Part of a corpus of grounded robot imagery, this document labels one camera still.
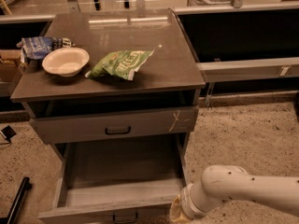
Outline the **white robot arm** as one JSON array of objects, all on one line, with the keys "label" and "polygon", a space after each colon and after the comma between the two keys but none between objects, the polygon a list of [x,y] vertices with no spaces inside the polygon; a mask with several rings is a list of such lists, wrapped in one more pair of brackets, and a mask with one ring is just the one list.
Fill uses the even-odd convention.
[{"label": "white robot arm", "polygon": [[250,201],[298,217],[299,177],[250,175],[239,166],[211,165],[182,189],[169,217],[189,224],[231,201]]}]

